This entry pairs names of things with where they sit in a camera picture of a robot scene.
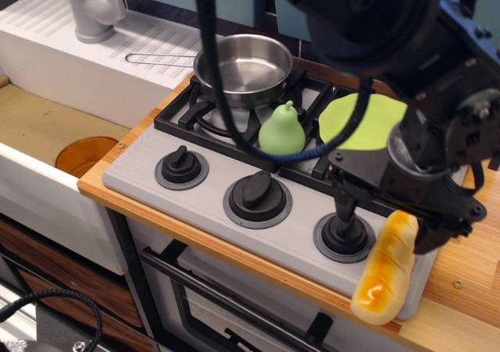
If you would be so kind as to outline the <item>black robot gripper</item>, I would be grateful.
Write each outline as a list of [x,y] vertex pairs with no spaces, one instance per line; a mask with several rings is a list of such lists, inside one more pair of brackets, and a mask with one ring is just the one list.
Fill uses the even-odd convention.
[[419,167],[405,142],[399,123],[391,130],[387,146],[375,151],[334,150],[333,167],[337,219],[349,226],[357,204],[368,199],[417,217],[413,253],[424,255],[444,246],[452,236],[467,236],[483,220],[487,209],[468,190],[452,181],[442,165]]

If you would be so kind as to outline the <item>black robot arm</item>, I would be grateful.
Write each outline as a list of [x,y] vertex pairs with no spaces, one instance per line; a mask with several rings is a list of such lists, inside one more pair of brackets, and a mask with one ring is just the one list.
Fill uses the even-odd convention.
[[476,0],[288,1],[323,63],[385,82],[407,106],[385,148],[329,154],[345,217],[363,198],[416,216],[417,254],[469,234],[486,209],[451,174],[499,155],[499,53]]

